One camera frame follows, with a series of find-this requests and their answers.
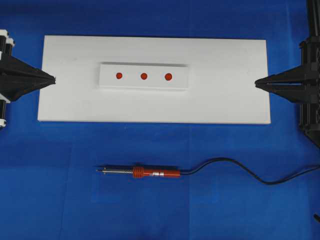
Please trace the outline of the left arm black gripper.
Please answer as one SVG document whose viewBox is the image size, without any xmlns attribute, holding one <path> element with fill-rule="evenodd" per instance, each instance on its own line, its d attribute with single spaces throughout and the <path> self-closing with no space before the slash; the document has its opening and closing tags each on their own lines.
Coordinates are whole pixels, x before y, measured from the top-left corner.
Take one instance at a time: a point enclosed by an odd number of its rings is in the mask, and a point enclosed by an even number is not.
<svg viewBox="0 0 320 240">
<path fill-rule="evenodd" d="M 6 106 L 20 97 L 56 83 L 54 76 L 35 68 L 13 56 L 15 41 L 5 29 L 0 30 L 0 127 L 6 121 Z"/>
</svg>

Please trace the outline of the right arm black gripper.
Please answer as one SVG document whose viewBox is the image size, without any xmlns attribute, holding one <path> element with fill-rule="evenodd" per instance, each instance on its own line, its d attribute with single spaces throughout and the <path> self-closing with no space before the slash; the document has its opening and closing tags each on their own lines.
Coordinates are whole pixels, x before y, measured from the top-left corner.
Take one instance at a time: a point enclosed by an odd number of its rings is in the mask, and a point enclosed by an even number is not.
<svg viewBox="0 0 320 240">
<path fill-rule="evenodd" d="M 308 37 L 300 43 L 299 47 L 301 49 L 301 63 L 303 65 L 260 78 L 254 84 L 256 88 L 276 94 L 292 103 L 303 103 L 303 86 L 277 84 L 300 83 L 304 79 L 304 65 L 314 64 L 317 70 L 316 78 L 308 79 L 303 83 L 307 90 L 312 91 L 307 94 L 308 97 L 311 97 L 311 101 L 309 100 L 307 103 L 300 105 L 300 127 L 309 133 L 320 130 L 320 37 Z"/>
</svg>

